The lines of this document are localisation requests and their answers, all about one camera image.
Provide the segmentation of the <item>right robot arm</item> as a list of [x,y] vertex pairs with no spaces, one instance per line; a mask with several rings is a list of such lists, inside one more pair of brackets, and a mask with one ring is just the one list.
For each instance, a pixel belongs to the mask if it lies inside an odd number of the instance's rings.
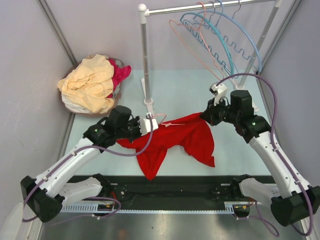
[[320,206],[320,188],[299,174],[271,134],[267,120],[254,114],[252,96],[247,90],[234,90],[230,99],[226,91],[211,89],[214,98],[200,118],[211,126],[232,124],[236,132],[258,154],[271,173],[277,189],[244,174],[231,181],[230,194],[242,201],[250,197],[270,208],[276,221],[286,227],[313,216]]

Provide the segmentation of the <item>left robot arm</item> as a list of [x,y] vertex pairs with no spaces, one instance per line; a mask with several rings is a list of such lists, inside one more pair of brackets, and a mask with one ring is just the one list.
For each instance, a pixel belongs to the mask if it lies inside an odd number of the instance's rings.
[[146,118],[134,117],[128,107],[116,106],[109,116],[91,125],[72,150],[54,165],[34,178],[27,175],[21,180],[23,205],[32,210],[35,218],[46,223],[68,204],[87,198],[107,199],[111,188],[104,184],[100,174],[78,183],[67,182],[90,160],[110,152],[109,147],[117,140],[132,142],[151,132],[152,127],[150,114]]

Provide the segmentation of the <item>red t shirt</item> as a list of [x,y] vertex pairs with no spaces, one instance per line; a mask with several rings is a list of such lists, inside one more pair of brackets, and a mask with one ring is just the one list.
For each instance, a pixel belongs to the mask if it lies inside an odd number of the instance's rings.
[[210,127],[200,118],[200,114],[197,112],[166,121],[184,125],[168,127],[160,125],[153,132],[146,150],[136,157],[140,169],[148,180],[151,181],[156,177],[168,150],[175,146],[183,147],[186,154],[203,165],[215,167],[214,138]]

